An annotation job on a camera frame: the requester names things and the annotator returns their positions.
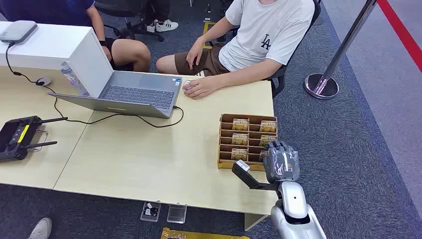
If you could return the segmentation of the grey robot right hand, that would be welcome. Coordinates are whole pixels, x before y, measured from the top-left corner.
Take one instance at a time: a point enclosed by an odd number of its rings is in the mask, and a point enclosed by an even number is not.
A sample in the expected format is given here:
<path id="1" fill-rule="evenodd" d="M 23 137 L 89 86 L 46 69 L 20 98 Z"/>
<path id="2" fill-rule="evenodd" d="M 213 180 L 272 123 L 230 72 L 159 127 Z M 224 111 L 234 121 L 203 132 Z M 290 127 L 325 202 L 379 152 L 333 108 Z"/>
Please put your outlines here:
<path id="1" fill-rule="evenodd" d="M 271 141 L 264 147 L 267 154 L 263 165 L 270 184 L 283 180 L 298 180 L 300 176 L 299 153 L 283 141 Z"/>

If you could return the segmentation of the person's right hand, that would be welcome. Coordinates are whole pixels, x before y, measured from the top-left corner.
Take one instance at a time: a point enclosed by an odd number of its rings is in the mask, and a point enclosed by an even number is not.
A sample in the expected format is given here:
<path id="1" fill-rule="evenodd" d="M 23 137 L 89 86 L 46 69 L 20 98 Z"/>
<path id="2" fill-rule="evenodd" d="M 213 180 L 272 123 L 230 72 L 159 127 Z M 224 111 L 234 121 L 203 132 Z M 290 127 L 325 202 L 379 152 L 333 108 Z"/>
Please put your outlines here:
<path id="1" fill-rule="evenodd" d="M 190 70 L 193 70 L 194 66 L 198 66 L 201 60 L 201 56 L 203 53 L 203 44 L 205 43 L 204 38 L 201 36 L 199 37 L 191 49 L 189 50 L 186 61 L 189 65 Z"/>

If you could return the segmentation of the person's left hand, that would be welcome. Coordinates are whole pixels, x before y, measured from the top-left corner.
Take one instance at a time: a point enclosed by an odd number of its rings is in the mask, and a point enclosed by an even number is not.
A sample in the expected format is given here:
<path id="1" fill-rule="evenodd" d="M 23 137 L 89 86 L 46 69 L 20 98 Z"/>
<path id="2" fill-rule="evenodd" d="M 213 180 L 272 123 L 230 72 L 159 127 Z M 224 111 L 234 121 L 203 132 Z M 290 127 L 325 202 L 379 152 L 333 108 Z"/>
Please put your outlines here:
<path id="1" fill-rule="evenodd" d="M 183 86 L 183 91 L 185 96 L 198 100 L 210 95 L 220 88 L 220 78 L 218 76 L 208 76 L 191 80 Z"/>

